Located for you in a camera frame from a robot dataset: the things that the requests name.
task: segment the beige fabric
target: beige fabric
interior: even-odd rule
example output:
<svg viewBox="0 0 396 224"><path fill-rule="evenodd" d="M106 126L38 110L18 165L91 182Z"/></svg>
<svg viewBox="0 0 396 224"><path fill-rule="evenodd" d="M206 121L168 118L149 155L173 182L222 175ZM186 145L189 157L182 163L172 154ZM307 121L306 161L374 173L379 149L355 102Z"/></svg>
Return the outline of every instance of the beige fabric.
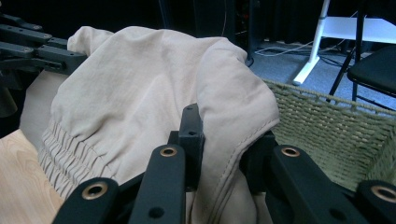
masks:
<svg viewBox="0 0 396 224"><path fill-rule="evenodd" d="M178 129L183 107L198 103L205 152L187 220L260 219L238 164L247 147L279 122L278 109L245 66L243 50L225 38L141 27L115 34L83 27L68 47L91 56L59 88L38 152L63 197L94 176L122 184L144 172L152 149Z"/></svg>

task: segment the wooden table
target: wooden table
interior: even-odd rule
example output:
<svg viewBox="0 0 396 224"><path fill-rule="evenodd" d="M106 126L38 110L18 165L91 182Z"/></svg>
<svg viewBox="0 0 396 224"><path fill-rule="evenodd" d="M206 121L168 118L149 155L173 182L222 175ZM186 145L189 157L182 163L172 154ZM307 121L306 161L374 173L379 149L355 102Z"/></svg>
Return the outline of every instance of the wooden table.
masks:
<svg viewBox="0 0 396 224"><path fill-rule="evenodd" d="M51 223L64 202L22 131L0 139L0 223Z"/></svg>

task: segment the white stand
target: white stand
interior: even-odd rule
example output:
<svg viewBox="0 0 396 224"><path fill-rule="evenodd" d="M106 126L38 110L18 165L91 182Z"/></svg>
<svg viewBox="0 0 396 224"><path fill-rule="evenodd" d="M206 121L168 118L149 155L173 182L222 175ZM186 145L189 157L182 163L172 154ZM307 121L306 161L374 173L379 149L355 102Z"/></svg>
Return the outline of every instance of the white stand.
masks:
<svg viewBox="0 0 396 224"><path fill-rule="evenodd" d="M355 39L356 38L356 18L327 17L330 0L324 0L320 12L315 39L311 49L311 55L303 69L293 80L294 85L304 83L309 73L319 61L318 48L323 36ZM381 19L365 19L363 29L363 40L396 44L396 26Z"/></svg>

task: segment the black mesh chair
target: black mesh chair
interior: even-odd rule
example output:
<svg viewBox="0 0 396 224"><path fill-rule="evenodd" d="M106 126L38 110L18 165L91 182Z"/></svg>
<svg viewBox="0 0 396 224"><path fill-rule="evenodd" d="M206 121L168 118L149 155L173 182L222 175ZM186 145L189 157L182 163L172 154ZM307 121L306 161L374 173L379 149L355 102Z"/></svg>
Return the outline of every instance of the black mesh chair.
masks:
<svg viewBox="0 0 396 224"><path fill-rule="evenodd" d="M347 71L348 79L353 82L352 100L356 101L359 98L373 105L391 109L374 100L358 95L358 86L361 85L388 96L396 97L396 46L384 47L368 57L361 59L364 18L370 15L396 25L395 9L395 0L361 1L358 9L356 47L346 57L346 61L329 93L330 95L334 95L355 53L355 64Z"/></svg>

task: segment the wicker basket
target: wicker basket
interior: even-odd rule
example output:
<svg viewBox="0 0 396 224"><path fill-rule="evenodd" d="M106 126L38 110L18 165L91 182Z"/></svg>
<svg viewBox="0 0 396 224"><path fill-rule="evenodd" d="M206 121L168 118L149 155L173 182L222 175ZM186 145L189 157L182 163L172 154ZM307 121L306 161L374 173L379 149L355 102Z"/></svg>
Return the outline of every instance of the wicker basket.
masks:
<svg viewBox="0 0 396 224"><path fill-rule="evenodd" d="M396 185L396 112L264 81L280 110L274 129L279 144L303 149L348 189L365 179Z"/></svg>

